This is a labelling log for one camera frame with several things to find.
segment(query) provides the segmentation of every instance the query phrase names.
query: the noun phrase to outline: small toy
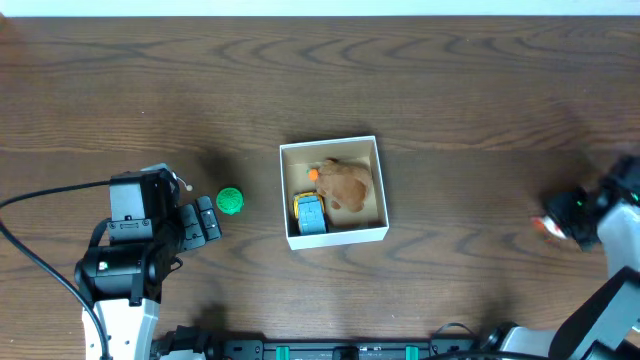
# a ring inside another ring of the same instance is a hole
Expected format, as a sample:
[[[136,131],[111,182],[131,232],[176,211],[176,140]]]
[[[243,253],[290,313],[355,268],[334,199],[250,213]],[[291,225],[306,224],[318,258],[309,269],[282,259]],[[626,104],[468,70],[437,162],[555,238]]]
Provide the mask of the small toy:
[[[326,160],[308,175],[316,183],[318,194],[330,198],[331,207],[336,210],[345,207],[351,212],[361,211],[373,184],[369,170],[333,160]]]
[[[216,205],[218,209],[227,215],[239,213],[244,206],[244,197],[240,190],[228,187],[222,189],[216,197]]]
[[[307,192],[293,197],[293,213],[298,220],[300,235],[326,234],[324,202],[316,192]]]

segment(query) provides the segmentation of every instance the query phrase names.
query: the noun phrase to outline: orange ball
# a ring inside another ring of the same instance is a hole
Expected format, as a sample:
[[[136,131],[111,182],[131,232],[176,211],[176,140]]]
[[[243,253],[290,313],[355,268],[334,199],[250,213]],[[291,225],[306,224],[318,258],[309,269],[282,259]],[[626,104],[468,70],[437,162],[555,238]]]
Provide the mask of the orange ball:
[[[307,174],[309,175],[309,179],[313,182],[315,182],[316,180],[318,180],[318,169],[311,169],[309,170],[309,173]]]

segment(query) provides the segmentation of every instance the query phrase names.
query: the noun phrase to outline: green strip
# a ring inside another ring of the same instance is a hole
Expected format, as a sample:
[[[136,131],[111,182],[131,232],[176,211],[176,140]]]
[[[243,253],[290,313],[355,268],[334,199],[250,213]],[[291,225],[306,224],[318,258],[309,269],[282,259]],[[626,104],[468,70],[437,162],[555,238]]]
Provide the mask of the green strip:
[[[406,348],[406,360],[419,360],[420,349],[417,346],[407,346]]]
[[[278,346],[276,347],[276,360],[289,360],[289,347]]]

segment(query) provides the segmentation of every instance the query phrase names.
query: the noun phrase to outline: white wall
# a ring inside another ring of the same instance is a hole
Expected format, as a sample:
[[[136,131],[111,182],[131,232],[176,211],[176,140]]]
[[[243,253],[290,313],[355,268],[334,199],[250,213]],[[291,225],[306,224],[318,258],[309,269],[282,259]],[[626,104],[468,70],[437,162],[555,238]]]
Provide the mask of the white wall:
[[[5,16],[640,15],[640,0],[0,0]]]

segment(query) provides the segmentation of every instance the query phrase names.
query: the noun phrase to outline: white box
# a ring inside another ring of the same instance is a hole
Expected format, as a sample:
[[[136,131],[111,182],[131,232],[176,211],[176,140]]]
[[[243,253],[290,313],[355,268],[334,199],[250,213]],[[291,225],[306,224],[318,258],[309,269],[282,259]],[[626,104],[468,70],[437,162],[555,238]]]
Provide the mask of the white box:
[[[307,170],[320,167],[326,159],[368,167],[373,191],[365,200],[364,209],[358,213],[350,213],[344,208],[335,210],[329,203],[325,204],[329,232],[300,235],[293,216],[293,196],[315,191]],[[387,234],[389,217],[375,136],[280,145],[280,178],[285,232],[291,250],[380,241]]]

